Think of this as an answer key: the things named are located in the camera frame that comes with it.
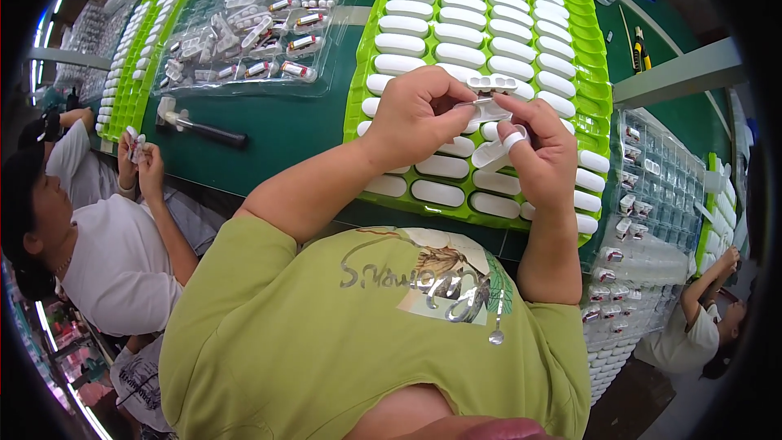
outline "neck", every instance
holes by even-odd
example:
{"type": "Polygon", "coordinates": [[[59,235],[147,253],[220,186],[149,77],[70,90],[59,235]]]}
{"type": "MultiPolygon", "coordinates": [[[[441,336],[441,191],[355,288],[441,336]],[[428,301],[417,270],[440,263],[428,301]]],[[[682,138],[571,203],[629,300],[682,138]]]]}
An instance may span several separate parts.
{"type": "MultiPolygon", "coordinates": [[[[55,270],[59,269],[73,255],[73,248],[76,247],[78,235],[79,231],[76,226],[68,228],[68,232],[62,242],[55,249],[46,252],[44,263],[49,271],[55,273],[55,270]]],[[[59,279],[60,283],[64,282],[67,269],[68,266],[65,266],[60,272],[55,273],[55,277],[59,279]]]]}

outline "necklace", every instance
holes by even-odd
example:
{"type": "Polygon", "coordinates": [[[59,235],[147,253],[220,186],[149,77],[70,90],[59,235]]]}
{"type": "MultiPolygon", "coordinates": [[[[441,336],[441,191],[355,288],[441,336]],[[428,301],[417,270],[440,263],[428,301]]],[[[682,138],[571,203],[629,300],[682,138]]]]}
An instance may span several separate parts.
{"type": "Polygon", "coordinates": [[[67,259],[67,260],[65,260],[65,263],[64,263],[63,265],[61,265],[61,266],[57,267],[57,268],[54,270],[54,272],[52,272],[52,273],[53,273],[54,275],[57,275],[58,273],[62,272],[62,271],[63,271],[63,270],[64,270],[64,269],[65,269],[65,268],[68,266],[68,264],[70,264],[70,260],[71,260],[71,259],[73,259],[73,255],[71,255],[70,257],[68,257],[68,259],[67,259]]]}

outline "forearm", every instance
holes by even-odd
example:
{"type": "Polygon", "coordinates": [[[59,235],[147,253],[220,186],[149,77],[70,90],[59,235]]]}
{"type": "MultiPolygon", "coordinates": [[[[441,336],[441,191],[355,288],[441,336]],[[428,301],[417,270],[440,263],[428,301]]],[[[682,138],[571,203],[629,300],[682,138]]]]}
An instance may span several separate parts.
{"type": "Polygon", "coordinates": [[[685,302],[693,306],[699,306],[699,299],[703,293],[718,280],[721,272],[722,269],[718,268],[717,264],[712,265],[708,270],[703,272],[703,275],[699,279],[696,279],[689,287],[682,290],[680,298],[682,306],[685,306],[685,302]]]}
{"type": "Polygon", "coordinates": [[[70,128],[76,121],[81,119],[84,129],[90,132],[94,127],[94,115],[90,109],[73,109],[73,111],[64,112],[59,115],[59,125],[64,128],[70,128]]]}
{"type": "Polygon", "coordinates": [[[174,218],[161,200],[147,200],[149,208],[152,211],[152,218],[155,220],[157,230],[168,251],[168,258],[171,259],[171,268],[174,271],[174,278],[185,286],[193,272],[198,266],[198,257],[185,239],[185,236],[179,230],[174,218]]]}
{"type": "Polygon", "coordinates": [[[581,300],[581,264],[576,212],[535,214],[516,281],[525,301],[577,305],[581,300]]]}
{"type": "Polygon", "coordinates": [[[723,285],[725,285],[725,281],[728,280],[731,274],[732,272],[730,272],[729,269],[725,269],[719,274],[718,278],[716,278],[714,282],[712,282],[712,285],[709,286],[709,292],[706,294],[706,299],[704,302],[717,300],[717,293],[723,287],[723,285]]]}
{"type": "Polygon", "coordinates": [[[249,213],[304,243],[381,174],[359,140],[351,141],[261,183],[236,215],[249,213]]]}

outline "hammer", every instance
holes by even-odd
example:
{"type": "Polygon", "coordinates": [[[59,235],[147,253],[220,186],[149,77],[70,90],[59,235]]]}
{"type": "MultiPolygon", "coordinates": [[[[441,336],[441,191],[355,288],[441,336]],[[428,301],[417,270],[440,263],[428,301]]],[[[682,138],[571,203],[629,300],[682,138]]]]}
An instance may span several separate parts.
{"type": "Polygon", "coordinates": [[[239,150],[247,146],[247,135],[244,133],[230,132],[222,130],[212,125],[192,122],[188,119],[188,110],[182,109],[181,112],[174,112],[177,107],[177,100],[173,97],[163,97],[157,106],[157,117],[155,126],[158,130],[165,129],[167,124],[173,125],[177,131],[184,131],[185,128],[200,134],[212,141],[228,145],[239,150]]]}

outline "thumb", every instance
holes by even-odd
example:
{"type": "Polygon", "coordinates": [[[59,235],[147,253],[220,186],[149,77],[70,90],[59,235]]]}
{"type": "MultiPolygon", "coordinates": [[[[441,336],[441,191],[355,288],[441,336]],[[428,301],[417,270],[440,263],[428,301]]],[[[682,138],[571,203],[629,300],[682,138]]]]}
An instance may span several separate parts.
{"type": "Polygon", "coordinates": [[[429,119],[434,126],[435,132],[442,133],[444,138],[450,140],[459,136],[462,131],[467,129],[467,124],[470,122],[474,110],[475,107],[473,106],[461,106],[429,119]]]}
{"type": "MultiPolygon", "coordinates": [[[[518,132],[518,130],[516,130],[515,126],[510,122],[500,121],[496,125],[496,132],[500,135],[500,141],[504,142],[508,136],[514,132],[518,132]]],[[[529,140],[521,140],[513,143],[513,146],[511,146],[507,155],[518,173],[522,173],[526,167],[531,166],[537,160],[535,149],[533,148],[533,145],[529,144],[529,140]]]]}

